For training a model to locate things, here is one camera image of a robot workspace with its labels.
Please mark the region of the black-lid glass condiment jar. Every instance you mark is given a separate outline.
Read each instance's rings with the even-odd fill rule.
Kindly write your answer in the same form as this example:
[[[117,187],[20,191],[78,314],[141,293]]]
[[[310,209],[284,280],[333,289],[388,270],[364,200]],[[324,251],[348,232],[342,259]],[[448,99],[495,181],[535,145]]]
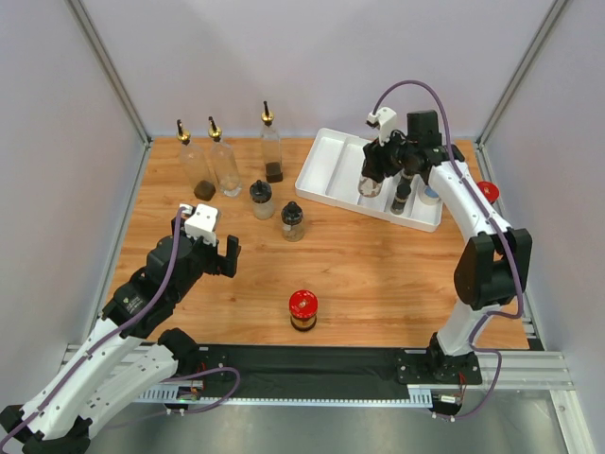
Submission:
[[[361,175],[358,181],[358,192],[361,196],[365,198],[376,198],[380,195],[382,190],[382,182],[377,182],[376,180]]]

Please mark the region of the small dark spice jar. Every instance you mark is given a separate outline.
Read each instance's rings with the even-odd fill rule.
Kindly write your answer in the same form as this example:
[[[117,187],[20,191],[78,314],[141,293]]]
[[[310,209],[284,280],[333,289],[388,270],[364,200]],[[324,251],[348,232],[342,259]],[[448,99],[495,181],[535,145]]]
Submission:
[[[399,185],[401,184],[407,184],[407,185],[411,185],[414,179],[414,175],[413,174],[407,174],[404,171],[402,171],[400,174],[400,180],[399,180]]]

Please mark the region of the small black-cap spice jar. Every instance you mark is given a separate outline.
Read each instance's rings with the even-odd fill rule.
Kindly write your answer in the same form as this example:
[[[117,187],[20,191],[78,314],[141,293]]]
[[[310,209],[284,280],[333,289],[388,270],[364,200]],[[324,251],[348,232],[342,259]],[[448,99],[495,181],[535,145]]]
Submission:
[[[399,216],[404,212],[410,193],[411,186],[408,183],[398,184],[390,206],[390,212],[393,215]]]

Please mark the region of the silver-lid salt shaker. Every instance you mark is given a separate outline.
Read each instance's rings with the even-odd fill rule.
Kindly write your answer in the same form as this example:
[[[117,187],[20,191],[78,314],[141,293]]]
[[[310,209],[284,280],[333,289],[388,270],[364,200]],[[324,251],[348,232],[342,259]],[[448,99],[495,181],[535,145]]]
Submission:
[[[428,185],[421,193],[421,200],[427,205],[436,205],[441,202],[439,194]]]

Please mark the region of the glass jar with white granules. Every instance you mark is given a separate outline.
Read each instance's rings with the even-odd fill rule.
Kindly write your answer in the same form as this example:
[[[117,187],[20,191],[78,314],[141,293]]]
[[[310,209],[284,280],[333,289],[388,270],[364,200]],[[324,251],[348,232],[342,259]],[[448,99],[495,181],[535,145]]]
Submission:
[[[268,182],[257,180],[250,186],[252,211],[259,220],[266,220],[275,212],[272,188]]]

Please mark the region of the glass jar with brown lumps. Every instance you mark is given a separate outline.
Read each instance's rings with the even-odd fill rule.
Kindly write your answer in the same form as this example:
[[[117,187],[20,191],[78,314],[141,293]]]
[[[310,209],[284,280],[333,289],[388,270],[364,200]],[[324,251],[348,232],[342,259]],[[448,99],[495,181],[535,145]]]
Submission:
[[[288,202],[281,212],[282,234],[287,241],[296,242],[304,236],[303,210],[295,201]]]

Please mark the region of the red-lid sauce jar front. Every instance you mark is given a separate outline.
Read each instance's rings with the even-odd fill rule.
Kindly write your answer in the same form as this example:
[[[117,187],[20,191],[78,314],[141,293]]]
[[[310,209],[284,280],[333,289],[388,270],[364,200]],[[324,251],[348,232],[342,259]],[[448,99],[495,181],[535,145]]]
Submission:
[[[309,331],[317,323],[319,300],[310,290],[295,291],[288,302],[290,322],[298,331]]]

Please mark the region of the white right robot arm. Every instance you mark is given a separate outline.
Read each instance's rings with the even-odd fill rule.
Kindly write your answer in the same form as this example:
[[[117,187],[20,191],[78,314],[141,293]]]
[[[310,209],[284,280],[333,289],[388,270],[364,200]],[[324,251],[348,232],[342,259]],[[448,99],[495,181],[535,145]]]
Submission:
[[[522,300],[532,237],[492,208],[459,148],[441,134],[436,112],[410,113],[406,132],[397,130],[397,114],[390,108],[369,113],[367,123],[378,135],[363,148],[359,193],[374,198],[385,179],[398,176],[395,196],[403,200],[419,177],[447,207],[466,243],[454,272],[454,309],[433,334],[419,367],[446,383],[471,369],[475,337],[487,321],[511,301]]]

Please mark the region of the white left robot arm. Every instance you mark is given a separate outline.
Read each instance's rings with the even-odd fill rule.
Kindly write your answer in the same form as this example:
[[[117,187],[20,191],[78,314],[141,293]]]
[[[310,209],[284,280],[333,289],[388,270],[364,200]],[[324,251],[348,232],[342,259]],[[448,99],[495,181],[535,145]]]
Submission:
[[[83,453],[114,416],[150,387],[169,381],[201,381],[208,375],[238,375],[233,367],[208,368],[196,342],[179,328],[121,372],[115,367],[169,318],[205,274],[233,277],[240,246],[229,236],[220,254],[203,236],[162,238],[146,264],[119,287],[103,308],[88,339],[35,397],[1,412],[8,440],[25,453]]]

